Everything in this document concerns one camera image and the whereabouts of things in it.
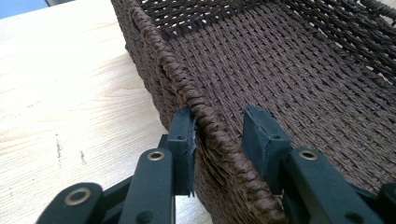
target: clamp jaw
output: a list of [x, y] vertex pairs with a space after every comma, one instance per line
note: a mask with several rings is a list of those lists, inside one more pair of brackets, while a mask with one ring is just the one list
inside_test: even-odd
[[271, 115], [245, 109], [242, 149], [293, 224], [395, 223], [396, 183], [378, 196], [349, 185], [326, 157], [313, 149], [292, 148], [290, 138]]
[[134, 171], [105, 191], [79, 183], [61, 191], [38, 219], [47, 223], [175, 223], [175, 196], [194, 193], [195, 118], [179, 109], [158, 148], [141, 154]]

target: wooden table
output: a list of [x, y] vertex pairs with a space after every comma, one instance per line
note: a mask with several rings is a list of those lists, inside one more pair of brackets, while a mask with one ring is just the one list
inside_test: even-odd
[[[109, 0], [0, 20], [0, 223], [33, 223], [78, 182], [132, 175], [165, 128]], [[211, 223], [177, 197], [177, 223]]]

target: light wood surface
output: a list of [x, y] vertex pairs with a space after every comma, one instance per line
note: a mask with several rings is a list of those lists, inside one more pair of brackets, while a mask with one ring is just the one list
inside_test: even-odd
[[[0, 223], [34, 223], [62, 189], [132, 175], [165, 128], [108, 0], [0, 20]], [[211, 223], [177, 197], [177, 223]]]

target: brown wicker basket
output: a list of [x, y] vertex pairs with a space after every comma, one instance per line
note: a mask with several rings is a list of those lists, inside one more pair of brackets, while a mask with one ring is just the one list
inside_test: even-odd
[[396, 10], [375, 0], [112, 0], [168, 128], [198, 118], [196, 190], [214, 223], [284, 223], [241, 151], [243, 108], [358, 187], [396, 181]]

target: wicker basket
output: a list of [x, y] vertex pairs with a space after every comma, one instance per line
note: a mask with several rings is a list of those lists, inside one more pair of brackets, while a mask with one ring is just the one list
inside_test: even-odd
[[284, 223], [241, 151], [243, 108], [358, 187], [396, 181], [396, 10], [374, 0], [112, 0], [163, 125], [198, 118], [196, 190], [214, 223]]

